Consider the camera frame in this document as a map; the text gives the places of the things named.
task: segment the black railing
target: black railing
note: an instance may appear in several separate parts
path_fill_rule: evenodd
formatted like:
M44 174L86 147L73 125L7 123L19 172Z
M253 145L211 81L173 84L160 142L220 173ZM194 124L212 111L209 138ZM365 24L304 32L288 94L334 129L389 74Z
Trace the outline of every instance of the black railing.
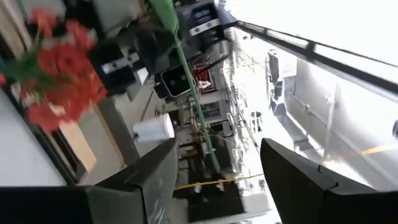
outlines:
M356 54L354 52L350 52L343 49L338 49L336 47L332 47L329 45L325 45L319 42L315 42L312 40L308 40L305 38L297 37L291 34L287 34L284 32L280 32L277 30L272 30L266 27L257 26L255 24L250 24L248 22L239 21L237 25L238 29L247 32L281 50L284 50L297 58L304 60L308 63L312 63L328 72L331 72L338 77L347 80L349 82L355 83L369 91L372 91L378 95L384 96L392 101L398 101L398 85L387 81L383 78L377 77L371 73L362 71L358 68L354 68L350 65L338 62L331 58L328 58L324 55L320 55L316 53L315 47L322 46L329 49L333 49L339 52L343 52L346 54L354 55L357 57L365 58L369 61L382 63L384 65L398 67L396 65L392 65L386 62L382 62L380 60L376 60L374 58L369 58L363 55ZM300 42L303 40L306 42L304 46L299 46L299 44L295 44L290 40L284 40L280 37L276 37L275 35L270 35L270 31L276 34L281 34L289 39L295 39Z

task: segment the artificial flower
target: artificial flower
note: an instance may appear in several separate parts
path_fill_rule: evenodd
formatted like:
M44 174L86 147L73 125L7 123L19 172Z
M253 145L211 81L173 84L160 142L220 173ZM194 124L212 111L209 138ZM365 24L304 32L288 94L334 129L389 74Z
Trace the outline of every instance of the artificial flower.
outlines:
M46 102L35 103L28 109L30 122L38 124L45 131L51 132L58 128L62 117L57 116Z
M82 50L89 50L94 46L94 40L88 38L88 30L80 25L78 21L67 21L67 30L75 39L75 45Z
M35 8L32 10L31 21L37 24L39 32L45 37L52 37L52 28L57 24L55 15L44 8Z
M68 75L77 76L81 74L90 63L87 56L72 44L57 44L53 50L56 51L58 69Z
M49 75L59 75L60 70L56 63L57 54L54 50L39 50L37 52L37 63L43 72Z
M21 83L21 93L20 97L22 99L26 99L30 94L32 94L37 88L37 81L33 78L30 78L23 83Z
M2 73L0 73L0 86L3 86L6 84L6 78Z

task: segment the window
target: window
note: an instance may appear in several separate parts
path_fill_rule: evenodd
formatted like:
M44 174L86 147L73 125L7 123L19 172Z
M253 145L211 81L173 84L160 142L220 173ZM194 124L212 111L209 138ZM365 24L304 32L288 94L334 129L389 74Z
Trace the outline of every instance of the window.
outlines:
M328 1L324 4L315 0L245 0L243 4L243 0L235 0L227 5L232 15L241 21L398 65L398 33L394 24L397 20L397 14L394 12L395 2L380 0L360 3L361 7L358 7L359 1L343 0ZM261 7L265 5L269 6L267 13L264 13L264 7ZM273 32L269 34L282 37ZM325 47L317 47L316 52L398 83L395 67L368 62L366 59Z
M219 43L219 47L220 47L220 55L225 55L227 54L226 49L228 48L228 43L224 42L220 42Z
M253 133L261 132L262 131L262 114L258 111L251 112L251 127Z
M218 102L201 105L201 110L205 120L212 120L221 117L221 111Z

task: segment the white wall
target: white wall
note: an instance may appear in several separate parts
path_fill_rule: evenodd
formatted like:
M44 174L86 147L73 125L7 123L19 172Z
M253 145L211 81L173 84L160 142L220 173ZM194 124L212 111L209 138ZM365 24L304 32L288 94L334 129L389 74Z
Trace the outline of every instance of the white wall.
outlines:
M221 117L216 118L216 119L208 119L208 120L206 120L207 123L210 124L210 123L215 123L215 122L219 122L219 121L227 119L226 114L229 112L229 110L228 110L228 105L225 100L225 96L226 96L225 94L226 94L225 90L218 90L213 93L204 94L200 97L201 105L218 102L218 105L220 107ZM189 120L189 118L191 117L190 110L184 110L181 116L182 116L182 120L184 121L184 123L187 122Z
M130 102L127 95L115 96L114 102L116 108L120 112L123 120L132 134L132 127L134 124L141 121L141 116L144 115L144 120L151 119L155 117L155 108L162 109L164 104L164 100L161 100L157 97L156 93L152 95L152 98L149 99L150 93L153 90L152 85L144 85L140 90L135 99ZM149 104L147 109L145 110L146 104L149 100ZM137 141L134 142L134 145L140 156L147 154L153 148L158 146L159 142L147 142L147 143L139 143Z
M117 154L118 149L112 145L98 115L94 111L85 113L79 122L79 127L97 161L82 184L97 184L119 172L124 162Z
M188 144L196 140L195 137L192 136L193 129L192 128L183 128L176 133L177 140L179 144Z
M268 200L264 194L250 195L242 198L242 203L246 213L239 215L232 215L224 218L215 218L212 220L205 220L195 222L194 224L227 224L236 223L244 220L250 220L255 217L266 215L270 210L268 207Z
M10 1L17 6L18 1ZM65 6L62 0L19 0L21 3L23 10L30 16L30 12L33 8L36 7L45 7L46 9L51 10L56 14L63 14L65 11Z
M367 149L397 144L392 126L397 119L398 104L307 63L297 66L295 90L287 96L288 112L316 142L326 143L329 103L326 100L338 81L336 107L325 153L331 157L360 153ZM304 108L309 106L310 116ZM347 157L360 176L378 190L395 190L398 186L396 150L368 156Z
M2 91L0 185L65 185L63 177Z

